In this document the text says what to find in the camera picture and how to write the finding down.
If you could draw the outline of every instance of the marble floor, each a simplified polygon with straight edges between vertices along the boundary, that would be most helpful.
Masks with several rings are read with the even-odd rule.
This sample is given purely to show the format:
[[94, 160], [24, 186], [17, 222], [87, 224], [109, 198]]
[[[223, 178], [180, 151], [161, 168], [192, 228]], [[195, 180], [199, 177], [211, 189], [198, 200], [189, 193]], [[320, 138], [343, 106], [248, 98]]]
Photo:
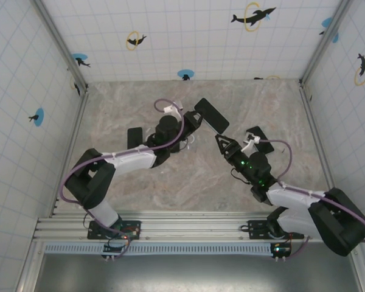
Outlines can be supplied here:
[[[71, 157], [71, 166], [88, 148], [99, 152], [127, 147], [127, 129], [142, 127], [154, 132], [162, 115], [153, 109], [160, 98], [180, 100], [184, 111], [205, 97], [228, 121], [224, 135], [242, 143], [245, 130], [259, 125], [268, 139], [283, 139], [293, 148], [293, 165], [283, 180], [295, 186], [326, 190], [296, 80], [226, 80], [94, 83]], [[195, 132], [195, 141], [182, 152], [150, 170], [114, 178], [107, 193], [117, 210], [262, 211], [274, 207], [258, 203], [250, 186], [230, 175], [206, 124]], [[274, 144], [268, 155], [272, 174], [287, 166], [288, 150]], [[78, 206], [62, 201], [59, 209]]]

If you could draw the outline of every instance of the grid pattern wall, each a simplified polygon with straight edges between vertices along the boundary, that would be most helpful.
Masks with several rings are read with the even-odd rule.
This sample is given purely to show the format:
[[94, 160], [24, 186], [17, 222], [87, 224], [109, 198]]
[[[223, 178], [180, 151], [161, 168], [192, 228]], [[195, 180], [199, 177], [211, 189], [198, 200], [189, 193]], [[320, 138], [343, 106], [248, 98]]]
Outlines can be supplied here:
[[54, 199], [80, 98], [28, 0], [0, 1], [0, 291], [13, 291]]
[[309, 88], [336, 185], [365, 214], [365, 0], [357, 0]]
[[181, 80], [181, 70], [200, 80], [301, 78], [339, 0], [44, 3], [90, 64], [80, 64], [87, 81], [99, 82]]

